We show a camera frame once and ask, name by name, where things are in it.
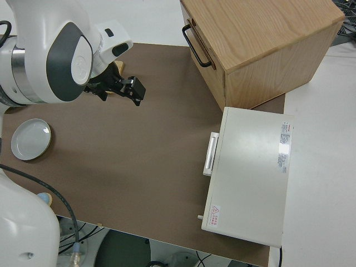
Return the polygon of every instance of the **red warning triangle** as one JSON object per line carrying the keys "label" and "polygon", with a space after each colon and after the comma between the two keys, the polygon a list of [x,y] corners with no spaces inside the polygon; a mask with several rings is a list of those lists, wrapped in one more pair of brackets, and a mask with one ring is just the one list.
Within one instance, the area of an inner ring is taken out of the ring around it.
{"label": "red warning triangle", "polygon": [[212,206],[212,213],[218,213],[220,210],[216,206]]}

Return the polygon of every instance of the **connector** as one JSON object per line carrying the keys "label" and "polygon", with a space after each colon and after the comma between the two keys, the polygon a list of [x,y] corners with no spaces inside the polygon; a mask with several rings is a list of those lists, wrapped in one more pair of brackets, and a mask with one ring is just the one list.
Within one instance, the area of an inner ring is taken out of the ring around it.
{"label": "connector", "polygon": [[74,243],[73,245],[73,253],[71,256],[71,261],[69,267],[79,267],[80,262],[80,243]]}

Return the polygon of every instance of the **ceramic plate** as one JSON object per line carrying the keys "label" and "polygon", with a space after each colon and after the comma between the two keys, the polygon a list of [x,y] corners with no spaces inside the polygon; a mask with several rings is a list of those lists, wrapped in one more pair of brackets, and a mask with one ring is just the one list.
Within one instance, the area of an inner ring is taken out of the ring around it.
{"label": "ceramic plate", "polygon": [[51,142],[50,126],[38,118],[25,121],[11,139],[12,153],[20,160],[31,160],[41,156]]}

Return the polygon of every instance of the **white handle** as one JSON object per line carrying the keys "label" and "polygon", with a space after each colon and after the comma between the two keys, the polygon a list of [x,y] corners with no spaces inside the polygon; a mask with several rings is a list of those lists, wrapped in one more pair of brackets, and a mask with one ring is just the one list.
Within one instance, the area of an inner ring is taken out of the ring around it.
{"label": "white handle", "polygon": [[219,137],[219,134],[217,132],[212,132],[210,134],[210,141],[209,141],[209,145],[207,147],[204,171],[202,172],[204,175],[207,175],[207,176],[211,176],[211,173],[212,173],[212,166],[214,164],[215,150],[216,150],[218,137]]}

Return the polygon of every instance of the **wooden block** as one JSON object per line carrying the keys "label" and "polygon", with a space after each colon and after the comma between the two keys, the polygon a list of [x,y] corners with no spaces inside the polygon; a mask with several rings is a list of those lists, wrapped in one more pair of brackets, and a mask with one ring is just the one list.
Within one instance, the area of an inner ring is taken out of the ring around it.
{"label": "wooden block", "polygon": [[181,0],[196,63],[221,109],[253,108],[310,81],[341,27],[330,0]]}

